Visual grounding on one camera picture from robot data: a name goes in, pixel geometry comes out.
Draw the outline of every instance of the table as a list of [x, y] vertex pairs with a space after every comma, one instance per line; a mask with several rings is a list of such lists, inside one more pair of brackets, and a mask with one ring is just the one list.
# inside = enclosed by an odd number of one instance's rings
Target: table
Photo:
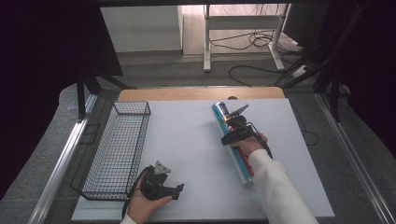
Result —
[[[230, 96], [238, 100], [227, 101]], [[146, 100], [151, 116], [139, 170], [158, 159], [173, 170], [165, 186], [173, 186], [177, 181], [186, 184], [179, 200], [159, 209], [151, 221], [266, 219], [260, 194], [253, 186], [241, 184], [227, 150], [219, 143], [221, 134], [210, 111], [217, 101], [226, 102], [230, 111], [237, 105], [249, 104], [244, 115], [259, 130], [271, 126], [265, 132], [272, 139], [269, 146], [276, 148], [274, 157], [284, 163], [314, 215], [333, 217], [289, 100], [280, 88], [129, 90], [119, 96], [119, 101]], [[286, 134], [288, 141], [283, 141], [280, 133]], [[177, 141], [169, 141], [176, 136], [179, 136]], [[80, 197], [72, 220], [117, 220], [122, 205], [122, 202], [87, 201]]]

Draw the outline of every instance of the metal frame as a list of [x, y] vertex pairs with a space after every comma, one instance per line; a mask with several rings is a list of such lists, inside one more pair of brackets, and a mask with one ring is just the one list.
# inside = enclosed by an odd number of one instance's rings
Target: metal frame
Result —
[[285, 23], [289, 4], [285, 5], [281, 15], [264, 16], [212, 16], [210, 17], [210, 5], [205, 5], [205, 50], [204, 50], [204, 71], [210, 72], [210, 41], [209, 33], [211, 30], [246, 30], [246, 29], [274, 29], [274, 40], [268, 45], [268, 49], [273, 56], [278, 71], [285, 70], [285, 66], [277, 52], [277, 43], [280, 33]]

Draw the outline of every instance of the wall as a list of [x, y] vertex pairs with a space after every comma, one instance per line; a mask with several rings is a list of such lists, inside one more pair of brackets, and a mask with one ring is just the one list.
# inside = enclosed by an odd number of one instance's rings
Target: wall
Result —
[[181, 7], [102, 7], [116, 52], [182, 48]]

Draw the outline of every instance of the gray floor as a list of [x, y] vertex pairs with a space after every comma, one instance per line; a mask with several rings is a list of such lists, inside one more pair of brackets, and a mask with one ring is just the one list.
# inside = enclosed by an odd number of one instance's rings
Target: gray floor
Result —
[[[138, 88], [241, 86], [228, 77], [228, 71], [233, 66], [250, 65], [275, 70], [266, 54], [214, 57], [211, 73], [203, 71], [201, 57], [182, 57], [180, 52], [143, 53], [139, 57], [120, 54], [120, 62], [124, 77], [117, 78]], [[233, 75], [254, 86], [271, 85], [280, 76], [247, 68], [235, 69]], [[315, 78], [311, 77], [290, 89], [284, 89], [284, 92], [294, 106], [301, 129], [311, 132], [306, 133], [304, 139], [336, 214], [335, 218], [321, 219], [319, 222], [382, 223], [319, 106], [312, 90]], [[114, 90], [104, 91], [104, 94], [120, 90], [102, 79], [100, 83], [105, 89]], [[396, 211], [395, 158], [353, 113], [347, 104], [347, 98], [340, 99], [339, 114], [367, 171], [380, 188], [389, 208]], [[70, 86], [60, 95], [54, 119], [31, 159], [0, 202], [1, 223], [28, 221], [77, 118], [76, 87]], [[78, 199], [78, 194], [69, 187], [71, 178], [72, 174], [67, 173], [49, 210], [46, 223], [71, 223], [70, 217]]]

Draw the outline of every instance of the human hand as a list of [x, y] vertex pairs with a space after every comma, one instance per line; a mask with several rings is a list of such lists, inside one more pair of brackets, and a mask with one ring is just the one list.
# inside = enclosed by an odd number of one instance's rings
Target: human hand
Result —
[[[260, 134], [260, 137], [262, 138], [262, 140], [264, 140], [267, 143], [268, 138], [265, 137], [264, 134], [262, 134], [262, 133], [259, 133], [259, 134]], [[263, 148], [262, 145], [257, 140], [257, 138], [255, 138], [254, 136], [250, 136], [249, 138], [247, 138], [245, 140], [231, 143], [231, 146], [232, 147], [240, 147], [245, 152], [245, 154], [247, 154], [248, 156], [255, 150]]]
[[127, 214], [137, 224], [142, 224], [149, 219], [149, 216], [162, 205], [172, 201], [172, 196], [166, 196], [156, 201], [150, 201], [142, 192], [140, 186], [144, 175], [139, 179], [136, 185], [134, 195], [129, 201]]

